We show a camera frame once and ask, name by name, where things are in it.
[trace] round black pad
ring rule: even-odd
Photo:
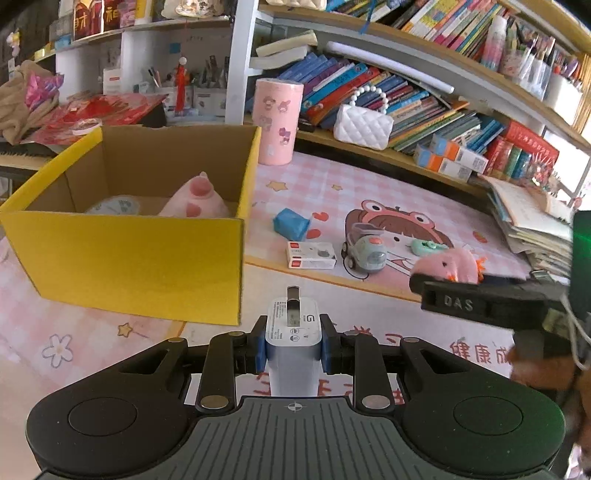
[[[170,454],[187,430],[184,405],[165,390],[134,387],[74,384],[41,400],[27,420],[37,462],[68,477],[103,478],[145,470]]]
[[[540,468],[564,437],[564,417],[548,397],[475,372],[430,378],[405,406],[402,427],[426,458],[478,476]]]
[[[466,430],[480,435],[505,435],[523,420],[517,405],[498,397],[467,398],[456,405],[453,416]]]
[[[126,400],[103,397],[86,400],[75,406],[69,415],[74,430],[93,437],[114,435],[129,427],[138,412]]]

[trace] yellow cardboard box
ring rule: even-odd
[[[18,189],[0,222],[47,299],[237,325],[259,140],[258,128],[230,125],[97,129]],[[156,216],[201,171],[235,217]],[[137,197],[141,215],[84,214],[115,195]]]

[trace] red paper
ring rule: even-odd
[[[90,100],[74,100],[66,106],[59,106],[45,125],[33,133],[27,141],[42,145],[68,147],[80,139],[72,133],[72,127],[80,120],[98,118],[103,125],[132,125],[137,123],[156,106],[165,95],[97,95]]]

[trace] pearl handle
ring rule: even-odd
[[[359,95],[361,95],[363,93],[368,93],[368,92],[377,93],[379,95],[379,97],[382,99],[382,103],[383,103],[382,107],[379,109],[379,112],[386,113],[386,111],[388,109],[388,99],[386,98],[385,92],[383,92],[381,88],[376,88],[375,85],[372,85],[372,86],[366,85],[365,87],[360,87],[357,90],[355,90],[353,92],[353,95],[351,96],[351,101],[349,102],[349,105],[355,106],[355,102],[359,98]]]

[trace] white power adapter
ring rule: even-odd
[[[322,329],[316,301],[298,287],[273,300],[267,316],[267,360],[271,395],[315,397],[320,378]]]

